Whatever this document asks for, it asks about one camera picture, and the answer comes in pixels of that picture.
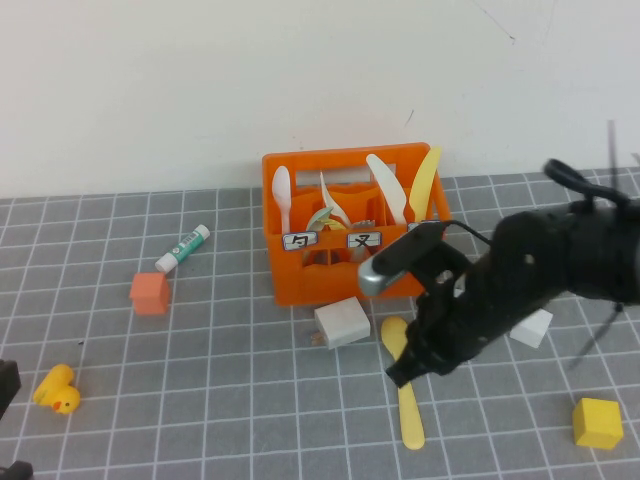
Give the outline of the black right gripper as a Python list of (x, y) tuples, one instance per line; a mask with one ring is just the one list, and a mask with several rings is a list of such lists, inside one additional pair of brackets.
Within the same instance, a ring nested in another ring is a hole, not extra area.
[(427, 305), (425, 317), (408, 329), (407, 351), (387, 368), (398, 388), (475, 358), (530, 314), (530, 294), (491, 275), (467, 274), (459, 296), (450, 287)]

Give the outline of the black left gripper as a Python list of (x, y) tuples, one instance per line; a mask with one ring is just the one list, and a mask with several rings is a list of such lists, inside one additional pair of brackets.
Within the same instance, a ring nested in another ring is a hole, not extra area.
[(14, 400), (21, 388), (18, 365), (13, 360), (0, 361), (0, 417)]

